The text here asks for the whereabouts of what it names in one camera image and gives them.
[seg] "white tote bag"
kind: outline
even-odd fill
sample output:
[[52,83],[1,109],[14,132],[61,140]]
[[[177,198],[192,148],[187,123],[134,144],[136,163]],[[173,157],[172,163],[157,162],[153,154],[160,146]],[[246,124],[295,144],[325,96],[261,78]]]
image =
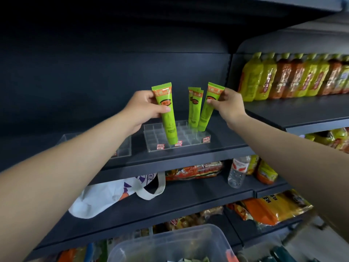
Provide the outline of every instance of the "white tote bag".
[[[156,176],[159,187],[154,194],[151,194],[144,187]],[[162,194],[165,185],[165,172],[159,172],[87,186],[69,208],[69,212],[77,218],[90,219],[133,193],[149,201]]]

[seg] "floor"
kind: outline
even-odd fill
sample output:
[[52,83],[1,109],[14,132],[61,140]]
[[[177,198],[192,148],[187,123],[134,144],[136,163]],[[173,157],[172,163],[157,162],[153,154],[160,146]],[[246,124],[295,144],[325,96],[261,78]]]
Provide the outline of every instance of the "floor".
[[[297,262],[308,262],[316,258],[320,262],[349,262],[349,244],[331,228],[321,231],[315,225],[321,225],[322,220],[316,218],[287,246],[287,251]],[[275,245],[281,245],[286,235],[274,235],[269,240],[243,250],[248,262],[257,261],[267,256]]]

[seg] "bag handle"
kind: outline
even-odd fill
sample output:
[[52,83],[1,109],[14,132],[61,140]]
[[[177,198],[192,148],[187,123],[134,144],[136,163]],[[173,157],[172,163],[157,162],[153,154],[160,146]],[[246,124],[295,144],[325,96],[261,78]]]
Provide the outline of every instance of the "bag handle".
[[149,201],[149,200],[155,198],[156,196],[161,195],[164,192],[164,190],[165,190],[165,186],[166,186],[165,172],[158,172],[157,173],[157,179],[159,181],[159,187],[157,188],[157,190],[155,191],[154,194],[149,193],[148,191],[146,191],[145,188],[142,187],[141,181],[139,181],[136,178],[135,178],[135,181],[132,184],[132,188],[134,189],[134,191],[136,192],[136,194],[140,198]]

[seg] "water bottle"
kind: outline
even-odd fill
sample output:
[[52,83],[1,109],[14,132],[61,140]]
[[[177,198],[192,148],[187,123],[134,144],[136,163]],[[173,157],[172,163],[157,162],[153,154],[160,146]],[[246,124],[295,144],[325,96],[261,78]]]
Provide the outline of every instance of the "water bottle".
[[228,176],[228,184],[232,188],[240,188],[244,182],[251,156],[234,158]]

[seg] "acrylic grid tray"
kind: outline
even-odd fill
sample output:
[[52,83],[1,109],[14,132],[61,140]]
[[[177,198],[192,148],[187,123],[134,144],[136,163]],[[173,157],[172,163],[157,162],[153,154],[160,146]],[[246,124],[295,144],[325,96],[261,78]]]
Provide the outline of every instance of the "acrylic grid tray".
[[207,131],[196,132],[189,127],[187,120],[176,121],[176,127],[178,143],[169,145],[162,123],[144,125],[144,137],[146,139],[148,152],[204,144],[211,141],[211,134]]
[[[57,144],[68,141],[78,136],[80,133],[81,132],[64,134]],[[120,147],[116,150],[115,154],[111,158],[130,156],[131,154],[131,136],[129,136],[124,140],[124,142],[120,145]]]

